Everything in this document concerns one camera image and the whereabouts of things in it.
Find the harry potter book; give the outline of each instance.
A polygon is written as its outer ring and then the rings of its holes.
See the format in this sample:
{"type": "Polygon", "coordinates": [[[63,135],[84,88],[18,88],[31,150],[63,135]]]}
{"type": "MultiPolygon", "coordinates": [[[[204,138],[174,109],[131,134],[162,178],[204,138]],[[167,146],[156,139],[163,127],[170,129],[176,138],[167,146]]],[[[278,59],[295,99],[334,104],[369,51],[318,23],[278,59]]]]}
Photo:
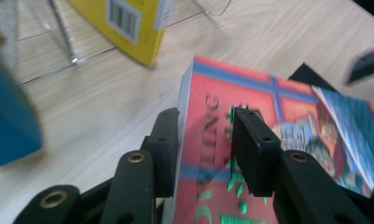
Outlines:
{"type": "Polygon", "coordinates": [[[181,85],[181,151],[175,197],[165,204],[165,222],[277,222],[272,198],[248,194],[231,157],[236,106],[259,111],[283,150],[312,154],[337,184],[370,195],[373,103],[196,57],[181,85]]]}

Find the blue object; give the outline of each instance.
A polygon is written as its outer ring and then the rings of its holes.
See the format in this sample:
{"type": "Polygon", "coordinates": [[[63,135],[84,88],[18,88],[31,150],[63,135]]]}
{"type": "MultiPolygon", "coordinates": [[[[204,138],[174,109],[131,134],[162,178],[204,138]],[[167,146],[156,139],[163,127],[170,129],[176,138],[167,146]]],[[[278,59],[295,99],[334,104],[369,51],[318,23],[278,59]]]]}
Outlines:
{"type": "Polygon", "coordinates": [[[42,146],[34,109],[0,61],[0,165],[42,146]]]}

